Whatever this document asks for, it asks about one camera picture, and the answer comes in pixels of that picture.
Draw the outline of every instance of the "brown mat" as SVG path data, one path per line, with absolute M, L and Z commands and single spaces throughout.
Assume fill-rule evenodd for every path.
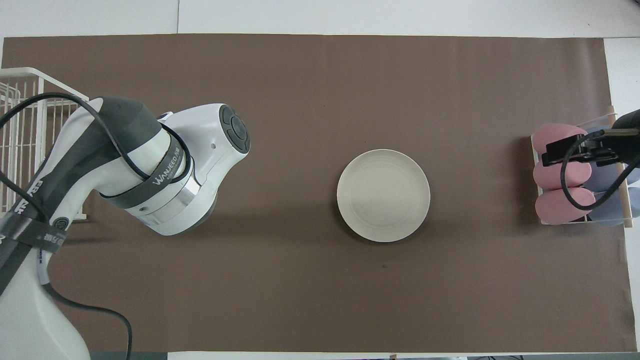
M 636 350 L 623 229 L 543 226 L 528 136 L 610 105 L 601 39 L 144 35 L 8 38 L 31 66 L 156 114 L 231 104 L 252 135 L 218 207 L 163 238 L 92 196 L 52 282 L 129 317 L 134 349 L 328 352 Z M 337 210 L 355 156 L 401 151 L 429 215 L 380 245 Z M 106 316 L 64 309 L 92 350 Z

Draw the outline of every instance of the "wire rack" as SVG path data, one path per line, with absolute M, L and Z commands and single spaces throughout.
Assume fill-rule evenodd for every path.
M 66 92 L 88 97 L 58 80 L 30 67 L 0 69 L 0 116 L 31 96 L 44 92 Z M 64 99 L 48 99 L 16 114 L 0 131 L 0 170 L 26 189 L 45 156 L 51 150 L 62 125 L 77 109 Z M 16 194 L 0 183 L 0 217 L 11 209 Z M 76 220 L 86 219 L 82 208 Z

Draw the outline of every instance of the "gray strap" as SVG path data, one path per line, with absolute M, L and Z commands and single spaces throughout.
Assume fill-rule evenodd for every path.
M 147 180 L 124 193 L 115 196 L 103 195 L 102 197 L 120 209 L 129 209 L 149 200 L 153 195 L 166 188 L 175 177 L 175 173 L 178 171 L 184 157 L 184 150 L 182 150 L 180 143 L 175 137 L 170 136 L 171 144 L 169 149 Z
M 0 219 L 0 236 L 55 253 L 67 232 L 11 211 Z

